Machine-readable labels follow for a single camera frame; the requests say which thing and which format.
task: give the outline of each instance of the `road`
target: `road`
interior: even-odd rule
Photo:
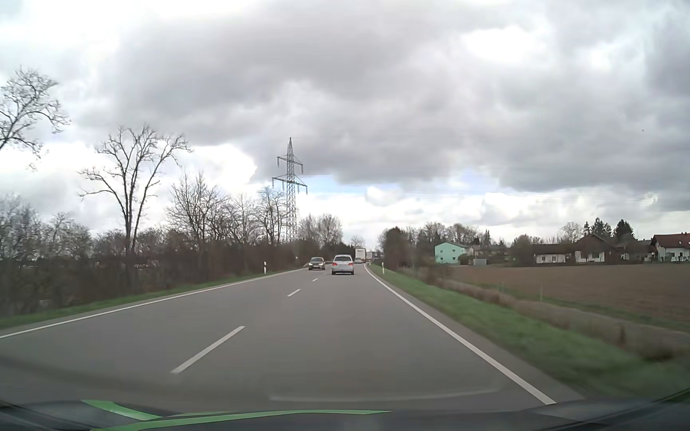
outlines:
[[[580,398],[362,265],[98,313],[0,332],[0,399],[199,411],[510,410]]]

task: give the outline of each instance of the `windshield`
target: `windshield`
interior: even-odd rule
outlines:
[[[0,0],[3,403],[689,388],[690,1]]]

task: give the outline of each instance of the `mint green house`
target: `mint green house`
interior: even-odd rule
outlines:
[[[456,242],[442,242],[436,245],[436,263],[459,265],[459,256],[464,255],[468,248]]]

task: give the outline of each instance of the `dark car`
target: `dark car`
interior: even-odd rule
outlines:
[[[309,271],[312,271],[314,269],[320,269],[321,271],[323,271],[326,268],[327,263],[323,260],[323,258],[311,258],[310,263],[307,264],[307,269]]]

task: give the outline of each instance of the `white truck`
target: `white truck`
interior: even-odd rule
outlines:
[[[366,249],[356,249],[356,263],[363,263],[367,259]]]

